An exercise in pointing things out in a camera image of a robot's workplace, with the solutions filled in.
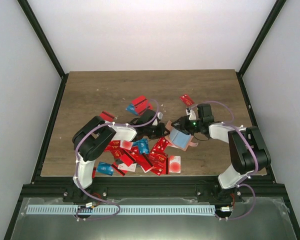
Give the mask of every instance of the black metal frame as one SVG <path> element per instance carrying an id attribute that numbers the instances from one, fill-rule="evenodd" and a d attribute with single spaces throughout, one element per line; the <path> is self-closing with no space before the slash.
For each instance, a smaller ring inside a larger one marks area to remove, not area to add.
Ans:
<path id="1" fill-rule="evenodd" d="M 31 184 L 22 187 L 20 197 L 17 201 L 9 227 L 4 239 L 10 239 L 19 214 L 19 210 L 24 198 L 63 198 L 65 202 L 84 203 L 89 201 L 88 197 L 82 195 L 74 185 L 72 177 L 42 177 L 41 170 L 44 164 L 49 142 L 52 136 L 58 110 L 61 104 L 63 93 L 68 80 L 68 75 L 63 71 L 46 35 L 44 34 L 34 12 L 27 0 L 18 0 L 26 17 L 40 39 L 55 69 L 60 75 L 61 82 L 44 135 L 43 143 L 37 159 L 35 170 L 31 179 Z M 260 45 L 265 39 L 268 31 L 284 6 L 286 0 L 277 0 L 269 16 L 267 17 L 259 35 L 257 36 L 251 50 L 249 51 L 241 69 L 236 73 L 246 104 L 252 125 L 258 126 L 254 111 L 246 91 L 243 75 L 252 62 Z M 300 239 L 300 228 L 291 206 L 284 184 L 276 183 L 276 179 L 271 166 L 266 168 L 267 175 L 257 175 L 253 179 L 247 179 L 245 183 L 251 185 L 258 197 L 282 197 L 284 203 L 289 208 L 289 217 L 293 224 L 297 239 Z M 183 197 L 197 198 L 198 202 L 209 202 L 210 204 L 221 206 L 229 204 L 231 199 L 223 201 L 216 200 L 211 193 L 218 187 L 217 176 L 183 176 L 183 177 L 96 177 L 92 185 L 88 188 L 90 192 L 102 194 L 106 193 L 106 198 L 158 198 L 158 197 Z M 241 197 L 250 197 L 249 189 L 240 189 Z"/>

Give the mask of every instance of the white label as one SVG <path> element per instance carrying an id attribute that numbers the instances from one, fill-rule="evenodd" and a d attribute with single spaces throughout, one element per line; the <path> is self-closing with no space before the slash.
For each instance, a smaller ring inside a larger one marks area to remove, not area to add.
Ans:
<path id="1" fill-rule="evenodd" d="M 119 170 L 129 171 L 129 172 L 135 172 L 136 171 L 137 164 L 133 163 L 130 166 L 127 166 L 125 163 L 121 163 L 118 165 Z"/>

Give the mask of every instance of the wooden surface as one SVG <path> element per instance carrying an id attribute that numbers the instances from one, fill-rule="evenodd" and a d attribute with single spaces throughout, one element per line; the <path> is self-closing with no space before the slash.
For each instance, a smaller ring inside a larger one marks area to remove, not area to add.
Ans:
<path id="1" fill-rule="evenodd" d="M 163 122 L 175 121 L 185 115 L 185 105 L 179 97 L 189 94 L 196 102 L 219 101 L 226 104 L 235 116 L 234 124 L 251 126 L 248 111 L 234 70 L 167 70 L 167 71 L 97 71 L 71 72 L 65 87 L 60 109 L 42 169 L 42 176 L 73 176 L 75 152 L 73 135 L 103 110 L 125 123 L 135 116 L 126 111 L 131 100 L 140 95 L 159 102 Z M 216 121 L 227 121 L 230 114 L 213 104 Z M 197 138 L 205 136 L 196 134 Z M 152 140 L 150 148 L 156 143 Z M 171 175 L 218 175 L 231 164 L 229 146 L 219 140 L 199 142 L 197 147 L 182 151 L 168 147 L 169 155 L 181 156 L 181 173 Z M 112 163 L 113 156 L 105 152 L 96 161 Z M 154 176 L 137 167 L 127 176 Z"/>

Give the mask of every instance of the white wall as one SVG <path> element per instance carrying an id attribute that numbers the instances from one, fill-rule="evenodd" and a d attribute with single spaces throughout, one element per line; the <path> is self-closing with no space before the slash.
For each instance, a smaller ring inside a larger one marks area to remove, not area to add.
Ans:
<path id="1" fill-rule="evenodd" d="M 236 69 L 275 0 L 29 0 L 69 71 Z"/>
<path id="2" fill-rule="evenodd" d="M 300 225 L 300 0 L 286 1 L 243 78 Z"/>
<path id="3" fill-rule="evenodd" d="M 59 84 L 18 2 L 0 1 L 0 240 L 30 183 Z"/>

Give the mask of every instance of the robotic arm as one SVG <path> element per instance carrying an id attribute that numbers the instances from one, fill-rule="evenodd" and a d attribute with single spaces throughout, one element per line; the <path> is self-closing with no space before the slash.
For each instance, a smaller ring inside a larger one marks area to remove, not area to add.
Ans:
<path id="1" fill-rule="evenodd" d="M 172 126 L 184 134 L 202 133 L 208 139 L 228 143 L 231 165 L 218 176 L 218 181 L 222 189 L 235 188 L 255 171 L 255 161 L 242 138 L 231 126 L 215 122 L 210 104 L 199 104 L 197 111 L 198 119 L 195 112 L 187 108 L 187 116 L 180 117 Z M 251 146 L 258 162 L 258 170 L 269 166 L 271 157 L 259 128 L 240 126 L 238 130 Z"/>
<path id="2" fill-rule="evenodd" d="M 150 122 L 155 115 L 156 112 L 148 109 L 140 118 L 135 118 L 129 124 L 127 123 L 123 126 L 111 124 L 108 121 L 104 121 L 100 116 L 95 116 L 82 127 L 72 138 L 74 149 L 77 148 L 82 139 L 95 127 L 109 123 L 108 126 L 103 126 L 94 132 L 96 137 L 93 135 L 88 136 L 79 147 L 77 161 L 79 163 L 78 180 L 81 186 L 86 189 L 92 184 L 92 173 L 96 159 L 104 152 L 110 141 L 123 140 L 131 142 L 139 140 L 144 136 L 148 136 L 150 139 L 156 139 L 169 135 L 170 132 L 165 128 L 165 125 L 159 122 L 163 117 L 161 112 L 158 112 L 156 118 Z M 143 127 L 132 127 L 133 125 L 137 126 L 148 122 L 150 123 Z M 79 188 L 75 178 L 74 176 L 73 181 Z"/>

